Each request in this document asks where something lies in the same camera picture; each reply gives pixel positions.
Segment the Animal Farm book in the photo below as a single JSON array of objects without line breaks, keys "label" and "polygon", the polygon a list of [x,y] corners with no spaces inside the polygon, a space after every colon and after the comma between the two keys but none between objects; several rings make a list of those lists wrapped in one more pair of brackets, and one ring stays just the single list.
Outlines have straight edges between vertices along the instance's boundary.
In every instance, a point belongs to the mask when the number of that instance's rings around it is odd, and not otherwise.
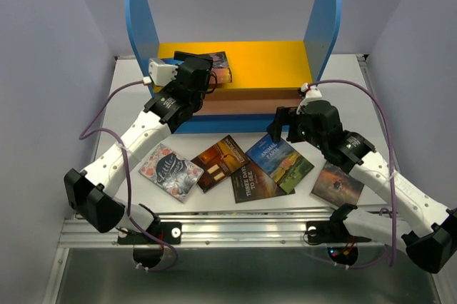
[{"label": "Animal Farm book", "polygon": [[314,165],[282,138],[274,142],[266,134],[246,155],[285,193],[295,187],[314,169]]}]

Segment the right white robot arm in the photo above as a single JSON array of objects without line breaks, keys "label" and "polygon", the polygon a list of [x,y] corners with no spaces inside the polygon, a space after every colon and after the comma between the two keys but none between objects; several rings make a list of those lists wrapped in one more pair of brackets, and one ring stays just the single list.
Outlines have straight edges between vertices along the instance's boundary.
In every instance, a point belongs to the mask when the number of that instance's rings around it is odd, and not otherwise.
[{"label": "right white robot arm", "polygon": [[286,140],[306,141],[326,161],[361,182],[392,207],[392,216],[368,213],[343,204],[326,221],[307,223],[308,243],[378,242],[405,253],[428,273],[439,273],[456,252],[456,210],[433,200],[400,173],[392,173],[374,145],[347,131],[338,110],[317,100],[297,107],[279,107],[267,132],[277,142],[284,126]]}]

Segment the Jane Eyre book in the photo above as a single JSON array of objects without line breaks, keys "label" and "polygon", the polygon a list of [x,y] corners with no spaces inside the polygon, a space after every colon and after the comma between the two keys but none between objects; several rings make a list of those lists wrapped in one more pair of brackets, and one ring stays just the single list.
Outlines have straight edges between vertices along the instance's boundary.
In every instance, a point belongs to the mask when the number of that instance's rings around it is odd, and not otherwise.
[{"label": "Jane Eyre book", "polygon": [[225,51],[210,53],[213,60],[212,72],[216,75],[217,83],[231,83],[232,73]]}]

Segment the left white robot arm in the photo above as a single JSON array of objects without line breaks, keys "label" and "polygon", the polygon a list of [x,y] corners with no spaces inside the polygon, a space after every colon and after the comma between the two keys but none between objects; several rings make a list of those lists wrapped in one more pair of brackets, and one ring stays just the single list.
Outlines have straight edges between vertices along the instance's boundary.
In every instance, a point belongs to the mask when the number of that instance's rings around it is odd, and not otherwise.
[{"label": "left white robot arm", "polygon": [[71,169],[64,176],[69,205],[100,233],[127,228],[145,243],[158,237],[159,225],[151,212],[132,203],[130,173],[202,108],[213,66],[207,54],[177,51],[174,58],[179,65],[158,58],[147,62],[142,83],[160,86],[160,91],[122,136],[105,130],[115,142],[104,154],[81,171]]}]

